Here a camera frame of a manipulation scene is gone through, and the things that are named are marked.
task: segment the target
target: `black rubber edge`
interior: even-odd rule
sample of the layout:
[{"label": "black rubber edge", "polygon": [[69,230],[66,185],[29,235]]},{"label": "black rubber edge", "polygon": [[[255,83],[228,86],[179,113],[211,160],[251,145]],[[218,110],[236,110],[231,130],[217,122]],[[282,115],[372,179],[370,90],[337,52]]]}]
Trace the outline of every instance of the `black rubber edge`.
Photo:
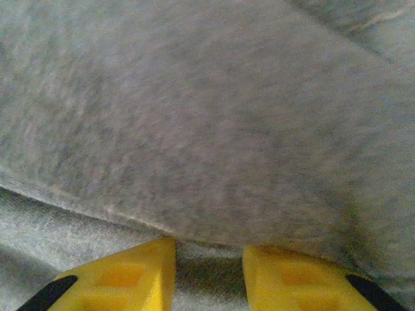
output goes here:
[{"label": "black rubber edge", "polygon": [[357,275],[346,276],[348,282],[378,311],[407,311],[376,283]]},{"label": "black rubber edge", "polygon": [[75,275],[68,275],[56,281],[50,282],[36,295],[30,298],[16,311],[46,311],[66,293],[68,289],[78,280]]}]

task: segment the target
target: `square recess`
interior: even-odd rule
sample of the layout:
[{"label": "square recess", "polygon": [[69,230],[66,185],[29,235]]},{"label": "square recess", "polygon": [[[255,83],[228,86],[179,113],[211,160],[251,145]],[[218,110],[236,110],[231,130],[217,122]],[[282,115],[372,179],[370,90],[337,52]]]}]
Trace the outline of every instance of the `square recess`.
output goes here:
[{"label": "square recess", "polygon": [[128,302],[127,295],[90,293],[81,300],[82,311],[122,311]]},{"label": "square recess", "polygon": [[286,285],[324,285],[326,280],[322,270],[310,264],[282,264],[281,277]]},{"label": "square recess", "polygon": [[145,269],[137,264],[118,264],[109,268],[96,283],[104,287],[135,287]]}]

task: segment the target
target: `yellow plastic object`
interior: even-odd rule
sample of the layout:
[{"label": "yellow plastic object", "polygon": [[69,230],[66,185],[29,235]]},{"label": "yellow plastic object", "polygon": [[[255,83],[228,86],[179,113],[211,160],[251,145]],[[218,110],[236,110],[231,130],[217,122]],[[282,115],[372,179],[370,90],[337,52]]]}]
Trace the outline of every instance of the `yellow plastic object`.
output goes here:
[{"label": "yellow plastic object", "polygon": [[110,255],[56,279],[78,281],[49,311],[168,311],[176,276],[176,246],[161,238]]},{"label": "yellow plastic object", "polygon": [[358,275],[292,251],[245,247],[243,268],[251,311],[376,311],[346,275]]}]

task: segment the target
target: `gray fabric fold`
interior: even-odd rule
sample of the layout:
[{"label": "gray fabric fold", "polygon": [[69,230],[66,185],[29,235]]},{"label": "gray fabric fold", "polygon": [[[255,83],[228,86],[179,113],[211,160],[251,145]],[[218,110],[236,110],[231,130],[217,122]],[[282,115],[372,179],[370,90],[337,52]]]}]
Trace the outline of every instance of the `gray fabric fold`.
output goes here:
[{"label": "gray fabric fold", "polygon": [[[0,189],[0,310],[13,311],[59,273],[160,237]],[[241,248],[177,242],[174,311],[248,311]]]},{"label": "gray fabric fold", "polygon": [[414,9],[353,5],[0,1],[0,186],[413,277]]}]

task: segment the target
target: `gray fleece fabric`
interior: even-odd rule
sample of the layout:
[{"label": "gray fleece fabric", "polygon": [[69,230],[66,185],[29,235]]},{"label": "gray fleece fabric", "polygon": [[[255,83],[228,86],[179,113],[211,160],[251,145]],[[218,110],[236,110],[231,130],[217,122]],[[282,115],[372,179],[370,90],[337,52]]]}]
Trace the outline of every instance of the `gray fleece fabric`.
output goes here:
[{"label": "gray fleece fabric", "polygon": [[414,12],[0,0],[0,186],[131,229],[295,249],[413,290]]},{"label": "gray fleece fabric", "polygon": [[[15,311],[63,271],[160,237],[4,190],[0,215],[1,311]],[[241,255],[240,247],[177,241],[172,310],[248,311]]]}]

